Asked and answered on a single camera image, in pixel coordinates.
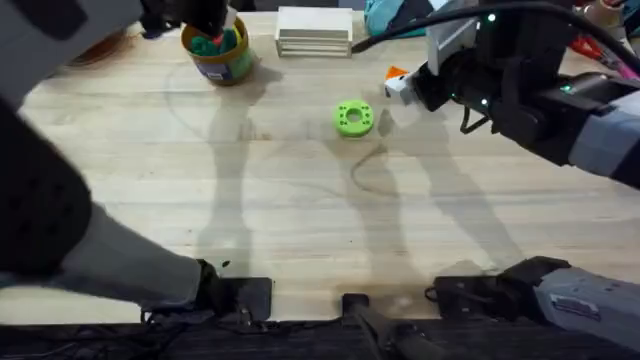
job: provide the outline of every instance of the white block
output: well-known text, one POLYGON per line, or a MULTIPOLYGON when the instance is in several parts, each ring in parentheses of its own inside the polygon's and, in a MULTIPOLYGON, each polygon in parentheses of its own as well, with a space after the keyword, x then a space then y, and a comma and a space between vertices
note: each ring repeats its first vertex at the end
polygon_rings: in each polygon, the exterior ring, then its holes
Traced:
POLYGON ((279 56, 350 57, 353 10, 281 6, 275 41, 279 56))

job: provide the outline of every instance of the red object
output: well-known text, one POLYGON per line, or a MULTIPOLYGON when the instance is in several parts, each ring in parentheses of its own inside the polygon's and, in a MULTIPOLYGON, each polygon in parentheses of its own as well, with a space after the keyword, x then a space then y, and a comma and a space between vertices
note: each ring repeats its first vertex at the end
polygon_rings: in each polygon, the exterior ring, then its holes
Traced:
POLYGON ((222 44, 222 35, 223 34, 220 34, 220 36, 218 36, 216 38, 213 38, 213 40, 211 40, 211 42, 216 44, 216 45, 218 45, 218 46, 220 46, 220 44, 222 44))
POLYGON ((570 47, 573 51, 590 59, 601 61, 604 57, 598 43, 589 36, 578 35, 570 47))

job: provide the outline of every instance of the wooden table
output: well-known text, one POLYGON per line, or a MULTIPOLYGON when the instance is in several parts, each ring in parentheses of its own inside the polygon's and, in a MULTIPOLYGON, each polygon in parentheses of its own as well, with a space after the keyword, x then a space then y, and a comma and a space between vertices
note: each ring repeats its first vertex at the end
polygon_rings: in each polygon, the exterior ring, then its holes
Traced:
MULTIPOLYGON (((115 217, 225 276, 275 280, 275 319, 331 318, 345 292, 393 316, 435 316, 439 274, 498 271, 546 255, 640 282, 639 193, 556 167, 462 108, 428 113, 381 91, 415 69, 424 39, 352 59, 279 59, 274 13, 242 14, 261 59, 243 85, 212 87, 175 32, 133 36, 108 60, 62 69, 23 109, 115 217), (377 126, 343 140, 333 107, 364 99, 377 126)), ((362 14, 355 38, 363 38, 362 14)), ((566 72, 592 64, 568 55, 566 72)), ((41 289, 0 294, 2 323, 136 321, 132 304, 41 289)))

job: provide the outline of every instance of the blue object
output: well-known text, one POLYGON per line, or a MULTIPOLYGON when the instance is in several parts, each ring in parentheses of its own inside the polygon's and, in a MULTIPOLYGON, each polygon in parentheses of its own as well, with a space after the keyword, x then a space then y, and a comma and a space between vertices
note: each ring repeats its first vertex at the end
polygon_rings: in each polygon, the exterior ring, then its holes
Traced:
MULTIPOLYGON (((365 26, 370 35, 378 35, 389 28, 399 27, 417 19, 427 17, 441 8, 447 0, 366 0, 364 8, 365 26)), ((425 29, 397 36, 424 36, 425 29)))

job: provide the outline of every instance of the black cable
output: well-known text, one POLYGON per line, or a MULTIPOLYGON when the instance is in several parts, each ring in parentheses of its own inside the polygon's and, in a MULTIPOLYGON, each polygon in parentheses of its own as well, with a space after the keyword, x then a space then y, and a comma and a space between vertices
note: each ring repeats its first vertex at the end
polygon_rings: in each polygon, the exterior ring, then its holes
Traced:
POLYGON ((607 47, 613 54, 618 56, 618 58, 631 70, 633 70, 636 74, 640 74, 640 60, 638 60, 638 58, 633 53, 622 46, 622 44, 620 44, 616 39, 609 35, 609 33, 607 33, 605 30, 589 22, 589 20, 575 15, 570 10, 541 1, 524 1, 507 4, 481 5, 459 10, 451 10, 443 13, 433 13, 429 15, 429 17, 422 20, 417 20, 403 27, 387 30, 382 34, 371 36, 370 38, 354 45, 351 48, 351 52, 354 54, 361 53, 382 41, 392 39, 398 35, 402 35, 416 29, 426 28, 453 20, 466 19, 493 13, 503 15, 503 13, 514 11, 548 14, 559 20, 565 21, 575 28, 590 34, 594 39, 598 40, 598 42, 607 47))
POLYGON ((77 346, 78 344, 76 343, 71 343, 71 344, 66 344, 66 345, 62 345, 56 349, 53 350, 49 350, 47 352, 43 352, 43 353, 35 353, 35 354, 8 354, 8 355, 2 355, 0 356, 0 359, 13 359, 13 360, 18 360, 18 359, 34 359, 34 358, 46 358, 49 356, 53 356, 56 354, 59 354, 67 349, 70 349, 74 346, 77 346))

